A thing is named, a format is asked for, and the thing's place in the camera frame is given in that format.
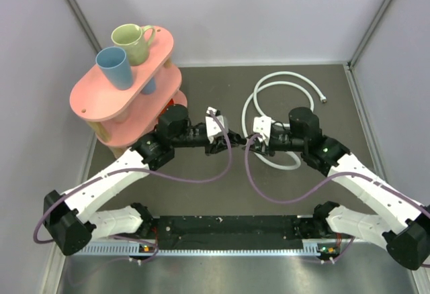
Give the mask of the pink three-tier shelf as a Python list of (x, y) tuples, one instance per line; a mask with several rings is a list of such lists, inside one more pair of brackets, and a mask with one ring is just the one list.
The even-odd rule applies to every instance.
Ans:
[[(155, 28), (147, 61), (131, 68), (134, 77), (131, 88), (118, 90), (94, 65), (75, 84), (69, 97), (71, 109), (87, 122), (115, 157), (156, 126), (170, 99), (174, 104), (187, 106), (187, 98), (180, 91), (181, 71), (171, 62), (173, 36), (165, 28)], [(155, 92), (141, 94), (152, 77), (157, 84)]]

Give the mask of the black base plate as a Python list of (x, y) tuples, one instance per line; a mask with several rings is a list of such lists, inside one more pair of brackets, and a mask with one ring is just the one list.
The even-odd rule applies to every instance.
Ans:
[(288, 240), (334, 238), (326, 223), (296, 215), (164, 215), (154, 219), (158, 235), (279, 234)]

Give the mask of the small blue cup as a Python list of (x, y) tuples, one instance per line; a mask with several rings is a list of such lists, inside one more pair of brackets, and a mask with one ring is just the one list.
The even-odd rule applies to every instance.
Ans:
[(143, 95), (150, 95), (155, 92), (156, 88), (157, 88), (156, 80), (154, 77), (152, 77), (148, 81), (148, 83), (142, 88), (140, 93)]

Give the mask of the blue plastic cup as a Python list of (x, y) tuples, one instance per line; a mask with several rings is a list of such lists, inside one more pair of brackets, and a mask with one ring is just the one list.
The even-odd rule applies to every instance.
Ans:
[(108, 81), (118, 90), (127, 90), (134, 83), (127, 53), (123, 48), (110, 46), (95, 57), (96, 65)]

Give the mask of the orange bowl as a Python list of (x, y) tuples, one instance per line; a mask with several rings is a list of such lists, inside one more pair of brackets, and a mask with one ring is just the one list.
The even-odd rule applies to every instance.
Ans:
[(173, 105), (174, 104), (174, 100), (173, 99), (170, 99), (169, 100), (169, 102), (166, 104), (166, 108), (168, 107), (168, 106), (171, 106), (171, 105)]

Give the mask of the green ceramic mug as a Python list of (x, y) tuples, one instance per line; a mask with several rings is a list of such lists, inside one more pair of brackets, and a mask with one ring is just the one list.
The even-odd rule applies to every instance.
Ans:
[(141, 27), (128, 23), (114, 29), (111, 40), (115, 46), (126, 51), (131, 66), (138, 66), (148, 59), (156, 32), (154, 26)]

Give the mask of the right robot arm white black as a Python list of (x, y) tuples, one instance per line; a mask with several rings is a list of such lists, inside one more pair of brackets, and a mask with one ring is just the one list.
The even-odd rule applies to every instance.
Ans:
[(391, 187), (346, 146), (324, 135), (311, 109), (294, 108), (289, 123), (276, 126), (270, 117), (255, 117), (254, 134), (245, 151), (266, 156), (277, 151), (298, 152), (310, 168), (325, 176), (307, 195), (333, 181), (373, 210), (366, 215), (327, 202), (314, 210), (314, 231), (323, 238), (333, 233), (361, 238), (412, 271), (429, 267), (429, 207)]

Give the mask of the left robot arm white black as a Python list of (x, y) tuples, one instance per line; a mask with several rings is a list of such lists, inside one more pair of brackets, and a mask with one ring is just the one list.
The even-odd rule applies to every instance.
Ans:
[(111, 211), (101, 211), (100, 207), (134, 182), (157, 175), (173, 160), (178, 148), (202, 147), (212, 155), (230, 152), (245, 143), (244, 137), (228, 128), (220, 111), (209, 107), (205, 121), (192, 125), (186, 106), (170, 105), (154, 130), (139, 138), (107, 168), (78, 187), (47, 194), (43, 225), (65, 256), (79, 252), (92, 240), (153, 236), (155, 219), (144, 205), (132, 203)]

